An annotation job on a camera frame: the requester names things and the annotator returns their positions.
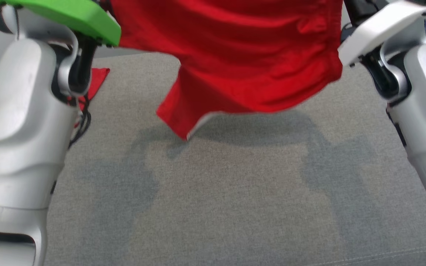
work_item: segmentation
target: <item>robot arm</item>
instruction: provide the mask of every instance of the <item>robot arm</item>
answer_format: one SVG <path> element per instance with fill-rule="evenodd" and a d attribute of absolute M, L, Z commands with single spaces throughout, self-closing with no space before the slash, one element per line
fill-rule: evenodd
<path fill-rule="evenodd" d="M 353 6 L 365 4 L 345 3 L 348 10 L 360 10 Z M 342 43 L 340 59 L 345 65 L 360 62 L 368 69 L 426 189 L 426 5 L 398 1 L 367 20 L 350 17 L 356 28 Z"/>
<path fill-rule="evenodd" d="M 0 31 L 16 35 L 0 61 L 0 266 L 43 265 L 47 211 L 78 117 L 68 96 L 86 93 L 96 47 L 117 45 L 120 37 L 119 26 L 95 2 L 82 1 L 66 4 L 86 14 L 81 17 L 108 23 L 86 26 L 57 13 L 52 1 L 32 1 L 52 12 L 50 20 L 27 8 L 0 6 Z M 78 34 L 56 20 L 80 27 Z M 94 33 L 101 38 L 90 38 Z"/>

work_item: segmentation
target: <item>gray fabric surface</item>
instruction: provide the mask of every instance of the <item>gray fabric surface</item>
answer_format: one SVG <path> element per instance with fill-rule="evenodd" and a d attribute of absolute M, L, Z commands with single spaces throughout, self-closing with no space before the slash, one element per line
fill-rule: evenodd
<path fill-rule="evenodd" d="M 155 115 L 176 59 L 95 66 L 111 74 L 59 178 L 46 265 L 426 266 L 426 194 L 362 67 L 184 143 Z"/>

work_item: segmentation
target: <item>red fabric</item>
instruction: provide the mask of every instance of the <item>red fabric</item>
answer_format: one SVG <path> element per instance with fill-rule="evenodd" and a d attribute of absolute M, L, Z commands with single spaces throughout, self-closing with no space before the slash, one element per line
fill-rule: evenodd
<path fill-rule="evenodd" d="M 111 0 L 120 46 L 176 56 L 157 114 L 186 139 L 210 112 L 276 112 L 340 78 L 342 0 Z"/>
<path fill-rule="evenodd" d="M 88 99 L 93 99 L 96 93 L 99 91 L 99 88 L 103 84 L 110 72 L 109 68 L 93 68 L 91 69 L 91 83 L 90 88 L 88 89 Z M 80 109 L 83 110 L 85 99 L 81 97 L 79 99 Z"/>

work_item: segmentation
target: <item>red cloth corner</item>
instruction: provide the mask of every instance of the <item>red cloth corner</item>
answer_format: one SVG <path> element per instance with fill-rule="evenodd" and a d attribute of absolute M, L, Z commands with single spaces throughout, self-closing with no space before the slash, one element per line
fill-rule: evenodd
<path fill-rule="evenodd" d="M 88 89 L 88 99 L 91 100 L 95 97 L 96 93 L 101 88 L 103 82 L 105 82 L 106 77 L 108 76 L 111 69 L 109 68 L 92 68 L 91 69 L 91 83 L 90 88 Z M 83 110 L 85 106 L 85 99 L 81 97 L 78 102 L 80 103 L 80 109 Z"/>
<path fill-rule="evenodd" d="M 111 0 L 120 46 L 176 56 L 158 116 L 181 138 L 210 113 L 277 112 L 340 78 L 343 0 Z"/>

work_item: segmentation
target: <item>cloth fold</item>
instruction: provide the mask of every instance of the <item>cloth fold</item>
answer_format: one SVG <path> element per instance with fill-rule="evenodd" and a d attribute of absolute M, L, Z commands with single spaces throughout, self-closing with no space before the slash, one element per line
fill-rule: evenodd
<path fill-rule="evenodd" d="M 210 113 L 277 112 L 340 78 L 342 0 L 111 0 L 120 46 L 176 56 L 157 110 L 181 138 Z"/>

